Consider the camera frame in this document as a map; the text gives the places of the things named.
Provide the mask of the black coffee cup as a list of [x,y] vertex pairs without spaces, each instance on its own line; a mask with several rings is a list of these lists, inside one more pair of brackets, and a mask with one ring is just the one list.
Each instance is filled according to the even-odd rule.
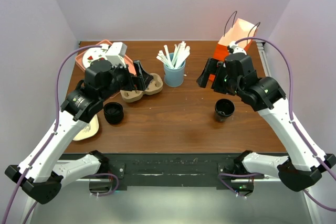
[[215,103],[214,117],[217,122],[224,122],[233,115],[235,106],[229,99],[220,99]]

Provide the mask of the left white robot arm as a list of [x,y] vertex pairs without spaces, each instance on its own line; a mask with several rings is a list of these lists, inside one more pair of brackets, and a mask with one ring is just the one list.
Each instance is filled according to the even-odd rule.
[[5,175],[42,205],[80,178],[105,177],[109,160],[99,151],[91,151],[66,165],[57,165],[57,162],[74,137],[103,109],[105,100],[121,90],[148,88],[153,76],[138,60],[133,65],[135,74],[130,73],[127,66],[114,65],[107,60],[91,63],[85,70],[85,77],[59,107],[55,122],[43,139],[20,164],[8,166]]

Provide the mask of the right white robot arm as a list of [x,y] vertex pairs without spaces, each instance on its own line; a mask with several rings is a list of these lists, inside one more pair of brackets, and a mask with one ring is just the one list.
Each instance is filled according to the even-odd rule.
[[289,189],[302,191],[315,185],[322,173],[335,165],[335,155],[319,149],[290,111],[279,83],[272,77],[257,76],[249,55],[230,54],[224,61],[209,58],[197,84],[206,87],[210,75],[214,76],[211,88],[215,92],[239,96],[270,125],[287,151],[285,156],[243,152],[234,160],[237,177],[270,175]]

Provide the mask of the cardboard cup carrier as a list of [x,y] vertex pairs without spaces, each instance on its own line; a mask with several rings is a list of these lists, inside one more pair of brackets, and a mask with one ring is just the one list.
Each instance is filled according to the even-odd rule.
[[123,101],[126,103],[132,103],[140,100],[144,95],[154,95],[162,91],[163,89],[163,81],[161,77],[157,73],[151,73],[153,76],[153,80],[150,82],[149,86],[144,91],[133,90],[133,91],[125,91],[121,90],[120,94],[122,96]]

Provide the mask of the blue straw holder cup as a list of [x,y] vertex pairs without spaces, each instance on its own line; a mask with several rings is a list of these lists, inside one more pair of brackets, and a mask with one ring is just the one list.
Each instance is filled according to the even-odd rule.
[[184,61],[178,69],[171,69],[166,64],[163,65],[164,82],[169,87],[179,87],[183,83],[185,64],[186,61]]

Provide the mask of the white wrapped straws bundle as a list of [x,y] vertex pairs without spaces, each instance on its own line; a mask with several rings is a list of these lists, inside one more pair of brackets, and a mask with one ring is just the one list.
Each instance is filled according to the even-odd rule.
[[189,57],[190,50],[190,46],[188,46],[184,41],[180,42],[178,45],[175,44],[172,53],[169,52],[168,46],[164,45],[163,50],[160,50],[157,53],[156,59],[158,59],[166,67],[177,70],[185,63],[185,60]]

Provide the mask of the stack of black lids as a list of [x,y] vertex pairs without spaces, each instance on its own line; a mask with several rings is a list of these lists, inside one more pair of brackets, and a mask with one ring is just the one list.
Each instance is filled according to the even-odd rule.
[[119,124],[124,118],[123,106],[117,102],[109,102],[105,104],[103,113],[109,124]]

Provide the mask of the orange paper bag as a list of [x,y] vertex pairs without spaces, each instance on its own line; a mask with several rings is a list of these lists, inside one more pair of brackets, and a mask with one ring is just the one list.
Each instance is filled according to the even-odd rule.
[[253,24],[243,19],[236,19],[237,11],[234,11],[227,20],[224,33],[218,41],[213,58],[223,61],[229,55],[227,46],[232,41],[238,41],[245,37],[254,37],[260,26],[260,22]]

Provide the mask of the watermelon pattern plate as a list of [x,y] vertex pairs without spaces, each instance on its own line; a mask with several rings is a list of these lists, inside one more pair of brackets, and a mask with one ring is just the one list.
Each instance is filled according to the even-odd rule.
[[88,49],[82,58],[82,64],[84,68],[88,68],[91,63],[95,60],[106,60],[106,52],[108,51],[108,48],[90,48]]

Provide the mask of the cream panda plate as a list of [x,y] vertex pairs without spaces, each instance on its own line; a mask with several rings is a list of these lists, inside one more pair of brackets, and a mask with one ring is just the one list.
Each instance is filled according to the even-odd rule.
[[98,116],[95,115],[92,120],[73,138],[74,141],[82,141],[93,137],[99,130]]

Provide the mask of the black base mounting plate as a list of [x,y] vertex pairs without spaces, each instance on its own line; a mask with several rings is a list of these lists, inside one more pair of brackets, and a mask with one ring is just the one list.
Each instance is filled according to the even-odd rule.
[[84,178],[92,193],[106,193],[117,186],[127,190],[131,186],[151,187],[215,187],[224,189],[218,179],[220,173],[234,172],[238,153],[106,153],[109,172],[119,182],[107,176]]

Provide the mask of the aluminium frame rail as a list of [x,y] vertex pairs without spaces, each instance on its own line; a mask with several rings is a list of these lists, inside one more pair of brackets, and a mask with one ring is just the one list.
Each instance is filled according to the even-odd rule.
[[265,75],[268,77],[271,77],[271,72],[269,69],[269,65],[268,65],[268,61],[267,61],[267,55],[266,55],[266,51],[264,48],[265,43],[264,42],[256,42],[257,45],[257,49],[260,55],[260,59],[261,59],[261,63],[262,63],[262,67],[264,69]]

